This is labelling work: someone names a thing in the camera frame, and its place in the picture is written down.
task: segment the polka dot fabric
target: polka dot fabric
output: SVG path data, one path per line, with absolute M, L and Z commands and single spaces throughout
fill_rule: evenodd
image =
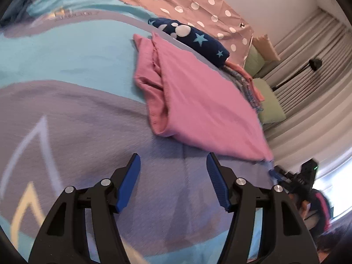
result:
M 122 0 L 141 6 L 158 17 L 179 21 L 201 30 L 221 43 L 229 61 L 244 65 L 253 36 L 252 27 L 224 0 Z
M 226 59 L 230 56 L 228 50 L 217 39 L 193 26 L 167 18 L 151 18 L 148 24 L 194 49 L 218 68 L 224 66 Z

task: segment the blue and gray bedding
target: blue and gray bedding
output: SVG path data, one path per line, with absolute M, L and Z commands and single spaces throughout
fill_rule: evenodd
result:
M 37 0 L 33 21 L 0 32 L 0 224 L 28 258 L 43 218 L 69 185 L 84 188 L 141 156 L 121 236 L 151 264 L 215 264 L 232 215 L 220 207 L 208 152 L 153 135 L 133 83 L 137 33 L 152 13 L 118 0 Z M 253 185 L 270 188 L 271 163 L 219 157 Z M 249 258 L 260 241 L 261 211 Z M 90 242 L 93 231 L 88 228 Z M 92 259 L 98 260 L 90 243 Z

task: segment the wall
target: wall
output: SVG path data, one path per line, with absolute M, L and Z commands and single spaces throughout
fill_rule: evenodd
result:
M 254 29 L 275 45 L 317 9 L 316 0 L 225 0 Z
M 344 11 L 342 11 L 336 0 L 316 0 L 320 8 L 327 11 L 334 17 L 336 17 L 340 22 L 343 22 L 348 28 L 352 29 L 350 22 L 348 21 Z

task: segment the navy blue rolled cloth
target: navy blue rolled cloth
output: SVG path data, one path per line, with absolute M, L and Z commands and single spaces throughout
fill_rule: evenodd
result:
M 194 49 L 218 68 L 224 66 L 230 56 L 228 50 L 219 41 L 193 26 L 167 18 L 150 18 L 148 24 Z

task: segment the striped curtain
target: striped curtain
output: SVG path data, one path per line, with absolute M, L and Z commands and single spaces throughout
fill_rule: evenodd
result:
M 318 10 L 275 46 L 281 61 L 267 64 L 256 77 L 278 85 L 314 57 L 323 66 L 306 69 L 275 91 L 287 119 L 264 127 L 275 163 L 298 171 L 315 158 L 318 176 L 352 156 L 352 33 Z

